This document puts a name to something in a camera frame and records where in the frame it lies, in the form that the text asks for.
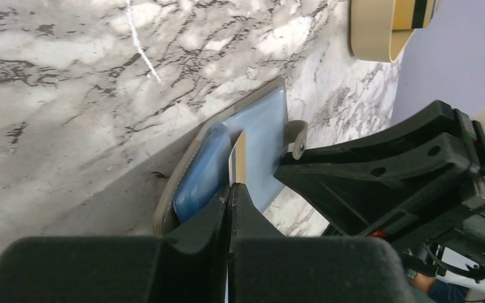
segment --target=person's hand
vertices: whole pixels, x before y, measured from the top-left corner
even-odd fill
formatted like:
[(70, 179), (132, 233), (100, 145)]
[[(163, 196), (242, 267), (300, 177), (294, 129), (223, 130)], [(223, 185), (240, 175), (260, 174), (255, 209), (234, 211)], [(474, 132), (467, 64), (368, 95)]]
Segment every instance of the person's hand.
[(420, 291), (428, 294), (434, 285), (436, 278), (430, 278), (428, 276), (424, 276), (420, 273), (414, 279), (409, 280), (410, 284), (419, 289)]

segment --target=black cable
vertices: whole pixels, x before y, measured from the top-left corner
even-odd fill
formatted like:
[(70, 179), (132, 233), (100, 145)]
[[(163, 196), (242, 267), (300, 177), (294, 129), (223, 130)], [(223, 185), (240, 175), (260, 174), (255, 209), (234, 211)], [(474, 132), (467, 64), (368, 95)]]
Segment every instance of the black cable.
[(450, 272), (452, 272), (456, 275), (464, 276), (466, 278), (473, 279), (475, 281), (481, 281), (481, 280), (485, 279), (485, 266), (484, 265), (479, 264), (479, 266), (477, 268), (471, 268), (469, 265), (466, 265), (468, 270), (463, 270), (461, 268), (458, 268), (458, 267), (453, 266), (451, 264), (447, 264), (447, 263), (443, 262), (442, 260), (440, 260), (438, 257), (436, 257), (432, 253), (432, 251), (430, 250), (430, 247), (428, 247), (428, 245), (426, 245), (425, 243), (423, 244), (423, 248), (425, 248), (425, 250), (428, 253), (428, 255), (430, 256), (430, 258), (432, 260), (434, 260), (434, 262), (436, 262), (436, 264), (438, 264), (443, 269), (448, 270), (448, 271), (450, 271)]
[(485, 302), (485, 299), (482, 299), (482, 300), (469, 300), (469, 301), (464, 301), (464, 303), (473, 303), (473, 302)]

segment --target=beige tape roll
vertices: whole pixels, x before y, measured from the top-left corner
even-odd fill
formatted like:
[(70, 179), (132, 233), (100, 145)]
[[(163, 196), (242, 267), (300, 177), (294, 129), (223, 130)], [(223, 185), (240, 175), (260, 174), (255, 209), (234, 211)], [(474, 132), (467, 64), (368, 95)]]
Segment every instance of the beige tape roll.
[(350, 47), (358, 59), (395, 62), (414, 30), (393, 30), (396, 0), (351, 0)]

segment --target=marble countertop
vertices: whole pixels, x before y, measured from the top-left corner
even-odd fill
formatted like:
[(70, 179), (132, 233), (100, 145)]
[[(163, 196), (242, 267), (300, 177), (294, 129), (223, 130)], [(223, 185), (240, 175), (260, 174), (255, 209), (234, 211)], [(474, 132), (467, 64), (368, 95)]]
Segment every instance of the marble countertop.
[[(385, 128), (399, 64), (349, 52), (341, 0), (0, 1), (0, 253), (28, 235), (150, 234), (198, 125), (283, 76), (308, 147)], [(284, 190), (283, 233), (326, 222)]]

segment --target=card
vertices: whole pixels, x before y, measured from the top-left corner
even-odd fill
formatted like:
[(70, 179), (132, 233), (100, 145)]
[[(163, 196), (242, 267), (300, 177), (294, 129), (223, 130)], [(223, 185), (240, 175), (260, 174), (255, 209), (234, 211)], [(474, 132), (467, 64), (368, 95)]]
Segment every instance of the card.
[(229, 155), (229, 184), (246, 183), (246, 132), (243, 131)]

